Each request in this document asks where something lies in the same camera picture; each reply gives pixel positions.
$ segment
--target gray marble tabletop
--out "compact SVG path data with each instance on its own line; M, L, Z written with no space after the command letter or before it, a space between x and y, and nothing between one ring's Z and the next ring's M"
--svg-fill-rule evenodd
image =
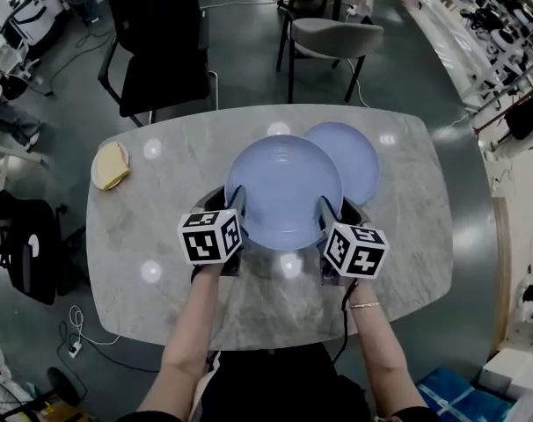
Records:
M363 132L380 160L380 186L364 210L391 246L374 282L387 317L403 317L447 294L448 196L420 119L354 106L252 106L163 121L112 138L128 149L132 173L107 192L91 184L86 231L92 292L105 329L165 344L192 270L179 245L180 216L223 184L250 143L268 135L303 135L329 120ZM211 348L279 348L340 337L343 294L343 287L321 286L315 247L271 252L250 246L240 276L220 279Z

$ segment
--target gold bracelet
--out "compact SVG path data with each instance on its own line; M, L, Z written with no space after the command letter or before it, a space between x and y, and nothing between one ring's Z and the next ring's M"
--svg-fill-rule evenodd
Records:
M370 308L372 306L380 306L380 302L374 302L374 303L361 303L361 304L358 304L358 305L348 305L348 307L350 309L355 309L355 308Z

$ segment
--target forearm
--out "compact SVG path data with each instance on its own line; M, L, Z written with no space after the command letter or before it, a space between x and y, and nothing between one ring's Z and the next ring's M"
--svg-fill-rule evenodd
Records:
M372 303L377 302L377 297L369 283L361 282L351 294L349 302L351 305ZM398 367L407 369L404 352L382 307L373 306L351 311L367 368L377 369L377 373Z
M184 308L163 351L161 370L138 411L163 411L187 420L204 373L222 265L194 277Z
M184 308L163 351L162 366L201 374L208 354L222 265L207 266L194 277Z
M367 282L350 296L350 304L377 302ZM370 386L381 416L412 406L426 406L407 369L404 352L380 306L351 309L361 341Z

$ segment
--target power strip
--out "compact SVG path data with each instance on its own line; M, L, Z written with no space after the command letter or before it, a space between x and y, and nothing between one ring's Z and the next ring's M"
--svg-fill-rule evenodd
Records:
M81 344L79 341L75 341L75 344L73 344L72 349L69 350L69 356L71 358L75 358L79 352L81 352L81 349L83 348L83 344Z

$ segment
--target floor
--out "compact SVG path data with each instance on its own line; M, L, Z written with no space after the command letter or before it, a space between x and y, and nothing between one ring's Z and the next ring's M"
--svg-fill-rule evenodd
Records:
M265 0L201 0L201 6L225 2ZM93 29L112 27L108 9ZM285 103L287 62L276 73L275 63L282 16L275 5L227 6L210 10L210 67L220 76L220 107ZM439 366L452 367L472 377L485 362L493 330L496 299L497 246L489 186L479 149L467 127L445 128L464 115L456 88L431 44L398 0L376 0L373 21L386 30L385 42L367 58L360 83L364 101L372 107L421 117L434 137L441 160L454 226L455 264L450 293L440 301L393 324L405 349L415 380ZM37 77L46 81L72 55L85 28L73 20L64 37L43 58ZM89 39L84 48L101 39ZM55 97L28 91L18 101L45 122L36 151L45 164L11 161L7 189L17 197L42 198L53 206L65 203L63 231L84 223L91 160L107 137L134 128L118 114L117 105L97 82L104 48L81 56L54 83ZM118 50L111 81L123 80L128 54ZM303 60L296 64L296 103L345 104L351 72L341 63L336 70L325 62ZM356 94L351 105L359 106ZM209 109L202 103L192 111ZM159 112L159 120L170 112ZM0 142L11 140L0 137ZM84 254L77 261L84 264ZM46 384L49 366L63 368L55 350L60 344L58 324L68 320L69 307L78 304L85 314L85 333L111 340L99 325L88 287L57 299L46 307L20 295L4 276L0 280L0 346L21 381ZM335 354L341 340L326 343ZM158 367L161 346L121 339L102 347L112 358L144 368ZM88 387L85 406L101 420L113 420L132 411L154 377L127 370L99 356L90 346L70 362ZM349 342L338 363L342 374L366 386L358 343Z
M433 45L453 84L462 95L471 84L470 76L476 73L478 62L475 61L475 52L471 51L472 41L462 27L464 22L461 17L456 11L439 8L438 5L442 4L438 0L434 0L434 6L424 6L421 9L414 0L402 1ZM441 16L438 17L437 12L440 10ZM472 103L477 104L477 99L474 98ZM501 103L505 109L512 103L512 99L505 97ZM472 120L471 124L480 127L497 113L494 108L486 110ZM504 120L496 122L481 132L476 142L485 150L490 142L496 142L507 131ZM533 277L533 150L511 159L484 161L484 165L492 196L507 200L509 216L510 319L502 346L533 352L533 324L523 323L520 311L516 308L523 279Z

